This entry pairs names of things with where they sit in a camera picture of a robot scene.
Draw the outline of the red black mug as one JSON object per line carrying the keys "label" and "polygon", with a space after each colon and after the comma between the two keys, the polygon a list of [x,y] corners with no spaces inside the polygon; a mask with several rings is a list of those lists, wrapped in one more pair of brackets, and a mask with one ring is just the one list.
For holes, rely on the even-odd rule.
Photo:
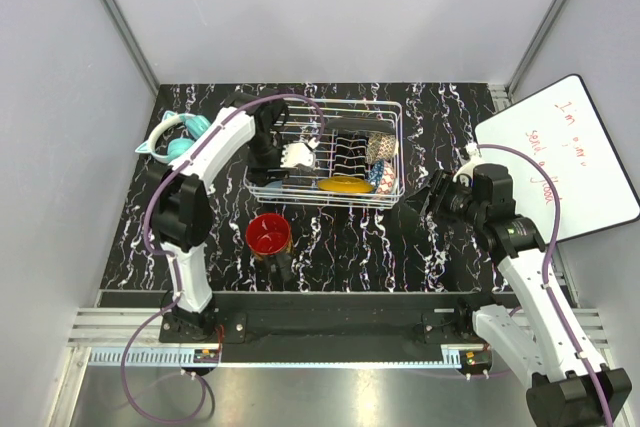
{"label": "red black mug", "polygon": [[284,283],[293,279],[293,239],[289,222],[279,214],[264,213],[252,219],[245,239],[254,257]]}

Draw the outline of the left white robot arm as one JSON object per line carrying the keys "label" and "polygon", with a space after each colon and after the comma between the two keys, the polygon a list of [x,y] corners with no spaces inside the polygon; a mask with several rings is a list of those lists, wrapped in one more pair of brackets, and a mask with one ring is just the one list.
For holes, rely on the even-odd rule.
{"label": "left white robot arm", "polygon": [[160,156],[163,165],[150,173],[156,190],[143,220],[149,253],[167,259],[173,286],[165,307],[181,321],[181,331],[196,343],[215,333],[214,296],[207,280],[204,247],[213,223],[208,189],[222,168],[242,147],[249,148],[248,167],[261,183],[285,175],[283,143],[278,126],[289,107],[282,94],[230,95],[214,121],[193,114],[170,113],[147,139],[148,149],[166,129],[182,124],[189,139],[178,139]]}

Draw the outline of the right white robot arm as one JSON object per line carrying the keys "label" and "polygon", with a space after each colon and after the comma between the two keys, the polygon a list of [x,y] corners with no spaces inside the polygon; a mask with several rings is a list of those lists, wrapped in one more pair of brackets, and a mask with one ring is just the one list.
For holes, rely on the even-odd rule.
{"label": "right white robot arm", "polygon": [[474,230],[512,288],[529,323],[524,332],[491,297],[461,301],[454,331],[466,343],[482,340],[526,389],[538,426],[611,426],[632,390],[622,368],[610,367],[558,289],[551,247],[534,222],[516,212],[506,167],[484,163],[470,174],[438,170],[407,205],[422,217],[463,222]]}

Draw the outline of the yellow brown-rimmed bowl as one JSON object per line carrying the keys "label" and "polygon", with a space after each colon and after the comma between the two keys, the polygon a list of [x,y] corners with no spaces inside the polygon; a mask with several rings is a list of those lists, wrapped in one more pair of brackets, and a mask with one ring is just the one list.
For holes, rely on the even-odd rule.
{"label": "yellow brown-rimmed bowl", "polygon": [[332,176],[318,181],[317,186],[323,191],[336,193],[368,194],[373,186],[364,179],[350,176]]}

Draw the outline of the black floral square plate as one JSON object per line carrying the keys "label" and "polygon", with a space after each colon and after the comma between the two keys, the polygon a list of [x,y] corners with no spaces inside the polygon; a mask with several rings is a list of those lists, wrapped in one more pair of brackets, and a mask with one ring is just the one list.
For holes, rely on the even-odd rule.
{"label": "black floral square plate", "polygon": [[395,128],[392,123],[376,118],[365,117],[336,117],[327,120],[326,130],[350,132],[374,132],[392,135]]}

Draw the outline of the blue patterned bowl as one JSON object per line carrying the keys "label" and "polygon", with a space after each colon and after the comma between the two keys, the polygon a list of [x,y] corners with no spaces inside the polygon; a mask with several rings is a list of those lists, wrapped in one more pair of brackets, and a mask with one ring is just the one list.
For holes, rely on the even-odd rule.
{"label": "blue patterned bowl", "polygon": [[396,171],[390,161],[378,160],[371,166],[368,182],[372,186],[374,194],[391,194],[394,191],[396,180]]}

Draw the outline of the light blue cup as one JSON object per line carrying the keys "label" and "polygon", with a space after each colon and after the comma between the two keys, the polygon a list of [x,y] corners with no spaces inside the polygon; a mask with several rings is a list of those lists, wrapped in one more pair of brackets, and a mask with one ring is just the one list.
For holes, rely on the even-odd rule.
{"label": "light blue cup", "polygon": [[288,184],[285,180],[276,180],[260,187],[260,191],[275,194],[276,192],[282,192],[287,187]]}

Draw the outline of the red patterned white bowl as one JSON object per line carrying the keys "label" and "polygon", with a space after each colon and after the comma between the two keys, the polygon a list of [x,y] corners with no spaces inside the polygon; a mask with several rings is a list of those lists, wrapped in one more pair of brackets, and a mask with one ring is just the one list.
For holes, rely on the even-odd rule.
{"label": "red patterned white bowl", "polygon": [[366,162],[370,165],[378,161],[391,161],[396,155],[398,140],[395,135],[375,132],[368,138]]}

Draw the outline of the white wire dish rack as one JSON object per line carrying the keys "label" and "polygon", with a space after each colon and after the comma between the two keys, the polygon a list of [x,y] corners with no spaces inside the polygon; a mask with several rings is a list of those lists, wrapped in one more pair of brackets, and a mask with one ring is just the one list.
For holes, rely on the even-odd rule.
{"label": "white wire dish rack", "polygon": [[[284,145],[298,141],[308,141],[320,135],[316,148],[316,165],[314,168],[285,169],[285,180],[288,187],[282,192],[270,194],[261,192],[244,174],[244,186],[251,195],[261,203],[300,204],[305,206],[359,207],[390,209],[405,194],[404,161],[403,161],[403,107],[394,101],[317,99],[316,104],[322,109],[319,115],[316,109],[299,99],[287,97],[289,105],[287,121],[276,128],[282,136]],[[376,118],[392,123],[398,140],[396,155],[390,161],[396,171],[394,191],[387,195],[336,193],[323,191],[317,183],[321,179],[332,176],[350,176],[368,182],[371,166],[366,162],[366,149],[369,136],[374,132],[350,132],[326,130],[327,120],[336,117]]]}

